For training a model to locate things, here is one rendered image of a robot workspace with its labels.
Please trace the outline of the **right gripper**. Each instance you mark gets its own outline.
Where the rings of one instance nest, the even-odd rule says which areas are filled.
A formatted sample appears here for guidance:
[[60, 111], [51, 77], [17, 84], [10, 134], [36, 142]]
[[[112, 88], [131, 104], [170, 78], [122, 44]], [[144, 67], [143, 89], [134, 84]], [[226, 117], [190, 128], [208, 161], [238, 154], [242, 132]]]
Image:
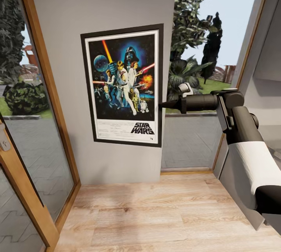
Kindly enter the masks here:
[[180, 109], [181, 114], [186, 114], [187, 111], [203, 111], [205, 106], [205, 98], [203, 94], [179, 95], [178, 101], [165, 102], [158, 105], [162, 108]]

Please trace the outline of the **poster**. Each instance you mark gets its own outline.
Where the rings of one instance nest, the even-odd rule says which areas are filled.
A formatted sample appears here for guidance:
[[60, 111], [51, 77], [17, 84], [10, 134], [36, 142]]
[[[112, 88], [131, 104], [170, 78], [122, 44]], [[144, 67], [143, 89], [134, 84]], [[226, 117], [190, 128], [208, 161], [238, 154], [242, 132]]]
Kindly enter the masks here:
[[94, 142], [161, 148], [164, 23], [80, 38]]

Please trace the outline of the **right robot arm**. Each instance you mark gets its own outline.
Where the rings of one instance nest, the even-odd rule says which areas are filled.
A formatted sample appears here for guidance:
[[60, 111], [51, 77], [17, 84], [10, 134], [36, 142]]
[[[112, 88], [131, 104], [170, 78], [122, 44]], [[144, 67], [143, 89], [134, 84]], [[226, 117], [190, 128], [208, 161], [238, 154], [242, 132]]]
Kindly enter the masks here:
[[281, 171], [258, 131], [256, 115], [244, 106], [243, 94], [228, 88], [194, 95], [188, 83], [178, 88], [183, 92], [178, 101], [158, 106], [180, 109], [181, 114], [216, 110], [226, 134], [239, 199], [248, 209], [259, 212], [281, 236]]

